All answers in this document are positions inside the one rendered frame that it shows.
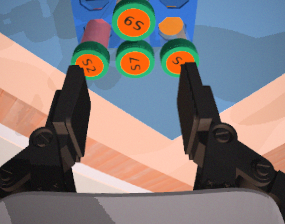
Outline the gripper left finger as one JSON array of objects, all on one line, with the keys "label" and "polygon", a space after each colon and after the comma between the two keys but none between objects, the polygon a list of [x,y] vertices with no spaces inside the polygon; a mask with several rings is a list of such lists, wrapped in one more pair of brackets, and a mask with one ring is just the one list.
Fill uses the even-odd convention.
[{"label": "gripper left finger", "polygon": [[90,111],[84,68],[69,65],[45,126],[34,130],[29,145],[0,167],[0,200],[28,191],[77,193],[72,166],[85,154]]}]

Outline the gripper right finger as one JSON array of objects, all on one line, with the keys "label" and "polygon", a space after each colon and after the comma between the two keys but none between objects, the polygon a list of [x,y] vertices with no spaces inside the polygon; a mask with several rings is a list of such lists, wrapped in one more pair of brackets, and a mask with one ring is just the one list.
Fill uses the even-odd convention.
[{"label": "gripper right finger", "polygon": [[197,164],[193,190],[259,190],[274,199],[285,223],[285,173],[274,170],[269,160],[238,140],[232,125],[221,122],[196,62],[181,64],[177,109],[184,153]]}]

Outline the blue tube rack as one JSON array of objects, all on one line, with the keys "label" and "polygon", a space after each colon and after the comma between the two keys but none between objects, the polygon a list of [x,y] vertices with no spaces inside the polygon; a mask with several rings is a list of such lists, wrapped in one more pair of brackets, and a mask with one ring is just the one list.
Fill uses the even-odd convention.
[{"label": "blue tube rack", "polygon": [[[120,37],[112,28],[112,15],[116,1],[117,0],[71,0],[78,45],[86,24],[92,19],[103,19],[111,25],[112,34],[110,35],[109,48],[119,47]],[[156,18],[155,29],[150,35],[151,46],[161,47],[158,28],[159,24],[167,17],[179,17],[184,22],[184,25],[186,25],[187,33],[189,34],[191,42],[193,42],[197,1],[198,0],[150,0]]]}]

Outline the blue flat mat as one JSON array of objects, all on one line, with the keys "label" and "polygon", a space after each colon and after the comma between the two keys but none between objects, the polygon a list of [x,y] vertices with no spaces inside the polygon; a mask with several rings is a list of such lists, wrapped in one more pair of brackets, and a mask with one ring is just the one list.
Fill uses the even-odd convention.
[{"label": "blue flat mat", "polygon": [[[0,0],[0,33],[66,75],[78,46],[71,0]],[[219,114],[285,74],[285,0],[198,0],[193,44]],[[181,136],[179,78],[161,66],[129,78],[109,48],[107,74],[89,90],[171,141]]]}]

